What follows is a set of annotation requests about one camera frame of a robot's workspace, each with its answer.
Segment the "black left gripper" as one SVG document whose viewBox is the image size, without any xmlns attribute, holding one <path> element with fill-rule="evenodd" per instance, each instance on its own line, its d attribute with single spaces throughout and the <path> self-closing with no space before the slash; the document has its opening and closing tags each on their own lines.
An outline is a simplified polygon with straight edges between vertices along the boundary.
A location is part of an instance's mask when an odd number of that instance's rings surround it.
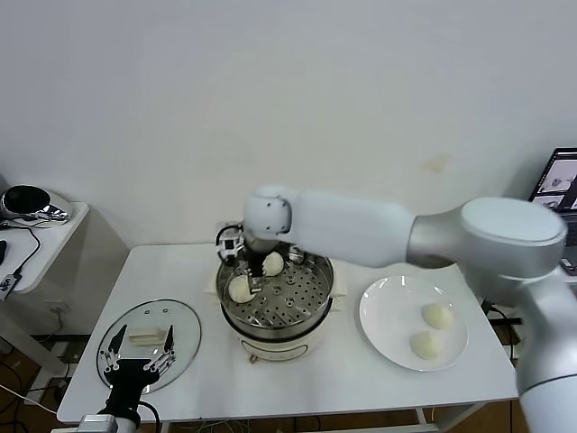
<svg viewBox="0 0 577 433">
<path fill-rule="evenodd" d="M 137 408 L 144 389 L 159 380 L 176 360 L 174 326 L 166 334 L 162 350 L 152 360 L 121 359 L 121 347 L 127 326 L 122 325 L 108 346 L 98 351 L 105 363 L 104 376 L 111 386 L 105 407 L 99 414 L 121 419 L 139 419 Z"/>
</svg>

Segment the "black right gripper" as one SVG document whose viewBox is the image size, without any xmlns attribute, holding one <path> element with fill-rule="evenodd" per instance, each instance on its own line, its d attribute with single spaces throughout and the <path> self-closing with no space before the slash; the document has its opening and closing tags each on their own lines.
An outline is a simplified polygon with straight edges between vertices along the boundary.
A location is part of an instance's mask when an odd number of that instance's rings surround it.
<svg viewBox="0 0 577 433">
<path fill-rule="evenodd" d="M 248 287 L 251 295 L 256 295 L 263 290 L 267 278 L 264 276 L 263 264 L 270 252 L 253 250 L 250 246 L 245 247 L 246 262 L 249 269 Z"/>
</svg>

